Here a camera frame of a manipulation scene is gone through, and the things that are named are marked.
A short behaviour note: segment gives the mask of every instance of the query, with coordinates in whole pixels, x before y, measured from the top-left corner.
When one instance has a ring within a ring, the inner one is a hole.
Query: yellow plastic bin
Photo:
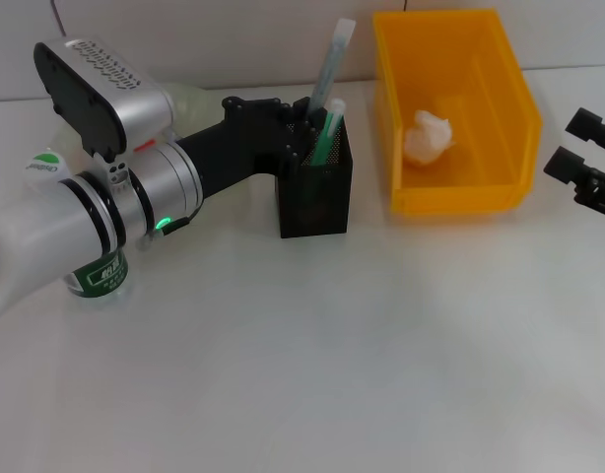
[[[530,191],[541,116],[495,10],[377,13],[375,112],[391,208],[408,216],[501,212]],[[403,156],[416,110],[447,118],[433,164]]]

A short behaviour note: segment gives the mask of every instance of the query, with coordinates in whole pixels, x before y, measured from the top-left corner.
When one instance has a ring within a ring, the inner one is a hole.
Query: pen holder
[[[344,121],[326,164],[312,166],[312,153],[294,175],[276,179],[281,238],[344,234],[347,230],[353,157]]]

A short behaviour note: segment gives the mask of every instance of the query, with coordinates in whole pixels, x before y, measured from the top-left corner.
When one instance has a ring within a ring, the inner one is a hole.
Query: green led light
[[[171,223],[171,217],[164,217],[156,225],[156,230],[160,230],[162,227],[164,227],[165,225],[168,225],[170,223]]]

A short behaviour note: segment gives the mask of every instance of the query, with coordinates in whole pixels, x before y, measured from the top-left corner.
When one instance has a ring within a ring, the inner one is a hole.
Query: white table
[[[537,169],[605,68],[526,74]],[[57,282],[0,320],[0,473],[605,472],[605,217],[536,174],[515,212],[386,213],[371,83],[339,85],[355,161],[345,236],[280,240],[273,182],[207,201],[103,311]],[[222,91],[281,97],[307,87]],[[0,202],[60,122],[0,103]]]

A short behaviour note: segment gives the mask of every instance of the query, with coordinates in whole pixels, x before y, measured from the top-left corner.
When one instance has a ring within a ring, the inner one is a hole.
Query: black ring
[[[132,179],[132,187],[134,187],[134,192],[136,192],[138,200],[141,201],[141,205],[143,206],[147,233],[152,232],[154,230],[154,207],[152,207],[152,202],[149,200],[149,196],[143,188],[143,184],[141,184],[141,181],[138,180],[136,174],[132,172],[132,169],[129,170],[129,176]]]
[[[88,212],[88,215],[90,215],[90,220],[93,221],[93,225],[95,226],[97,234],[99,235],[99,240],[101,242],[101,253],[108,254],[109,234],[107,233],[107,228],[105,227],[105,223],[103,222],[101,213],[93,203],[93,199],[91,199],[90,196],[86,193],[86,191],[82,189],[82,186],[75,182],[73,179],[64,179],[60,180],[60,182],[66,187],[68,187],[82,203],[82,205]]]
[[[105,208],[107,209],[107,213],[114,224],[114,229],[116,230],[116,240],[117,247],[121,248],[125,245],[127,241],[127,236],[125,234],[125,225],[123,224],[123,219],[121,219],[121,214],[118,212],[118,208],[114,203],[114,199],[109,195],[109,192],[105,190],[105,187],[101,185],[101,183],[88,171],[80,172],[77,174],[80,178],[82,178],[85,182],[87,182],[92,189],[99,195],[103,204],[105,204]]]

